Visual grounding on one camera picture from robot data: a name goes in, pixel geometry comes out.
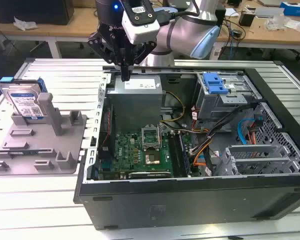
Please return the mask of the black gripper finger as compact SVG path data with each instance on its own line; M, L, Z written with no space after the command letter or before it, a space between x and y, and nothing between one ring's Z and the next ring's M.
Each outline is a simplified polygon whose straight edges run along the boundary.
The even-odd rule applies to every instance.
M121 80L126 81L126 65L120 48L119 38L114 34L102 36L93 32L87 41L88 45L107 63L114 64L120 70Z
M130 80L134 65L140 64L157 46L155 42L146 42L140 44L127 43L125 49L125 81Z

